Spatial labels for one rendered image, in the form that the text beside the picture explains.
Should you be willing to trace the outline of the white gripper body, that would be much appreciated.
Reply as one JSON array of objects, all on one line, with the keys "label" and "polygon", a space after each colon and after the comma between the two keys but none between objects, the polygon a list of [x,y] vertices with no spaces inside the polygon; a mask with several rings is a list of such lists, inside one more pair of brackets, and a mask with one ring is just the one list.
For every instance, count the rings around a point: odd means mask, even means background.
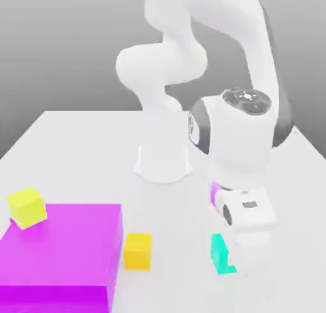
[{"label": "white gripper body", "polygon": [[272,248],[272,229],[238,229],[230,227],[234,241],[234,261],[238,267],[264,267]]}]

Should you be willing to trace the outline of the small teal cube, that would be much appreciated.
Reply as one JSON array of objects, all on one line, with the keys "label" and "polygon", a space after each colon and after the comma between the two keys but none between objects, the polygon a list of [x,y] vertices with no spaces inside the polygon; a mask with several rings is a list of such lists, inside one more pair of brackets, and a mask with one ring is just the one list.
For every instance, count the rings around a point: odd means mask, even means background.
[{"label": "small teal cube", "polygon": [[212,235],[210,255],[218,275],[237,273],[236,267],[229,265],[229,250],[220,233]]}]

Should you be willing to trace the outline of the small purple cube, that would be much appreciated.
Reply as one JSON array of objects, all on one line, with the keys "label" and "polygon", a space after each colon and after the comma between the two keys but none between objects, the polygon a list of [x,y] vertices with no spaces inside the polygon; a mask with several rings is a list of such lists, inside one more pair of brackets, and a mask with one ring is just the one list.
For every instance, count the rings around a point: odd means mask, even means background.
[{"label": "small purple cube", "polygon": [[216,209],[218,209],[218,205],[216,204],[215,198],[219,190],[221,190],[221,186],[213,181],[210,189],[210,202]]}]

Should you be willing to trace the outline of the small orange cube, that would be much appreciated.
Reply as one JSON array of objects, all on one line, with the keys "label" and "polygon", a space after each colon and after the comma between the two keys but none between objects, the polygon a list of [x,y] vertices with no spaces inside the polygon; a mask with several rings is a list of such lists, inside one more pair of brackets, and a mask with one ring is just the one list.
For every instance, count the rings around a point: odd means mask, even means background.
[{"label": "small orange cube", "polygon": [[152,259],[152,235],[128,233],[124,246],[126,270],[150,270]]}]

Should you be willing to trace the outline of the small yellow cube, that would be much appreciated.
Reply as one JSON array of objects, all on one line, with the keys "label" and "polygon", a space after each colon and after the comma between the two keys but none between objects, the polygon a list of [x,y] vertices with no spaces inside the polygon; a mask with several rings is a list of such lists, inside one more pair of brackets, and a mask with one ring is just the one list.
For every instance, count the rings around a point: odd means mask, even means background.
[{"label": "small yellow cube", "polygon": [[43,197],[32,187],[6,197],[11,219],[25,230],[47,219]]}]

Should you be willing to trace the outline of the large magenta box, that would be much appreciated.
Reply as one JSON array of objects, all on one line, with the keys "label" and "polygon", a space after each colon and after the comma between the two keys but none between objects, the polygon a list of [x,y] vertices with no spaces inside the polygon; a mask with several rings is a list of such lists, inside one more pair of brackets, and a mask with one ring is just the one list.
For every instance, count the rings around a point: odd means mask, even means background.
[{"label": "large magenta box", "polygon": [[0,313],[111,313],[123,239],[119,204],[48,204],[0,239]]}]

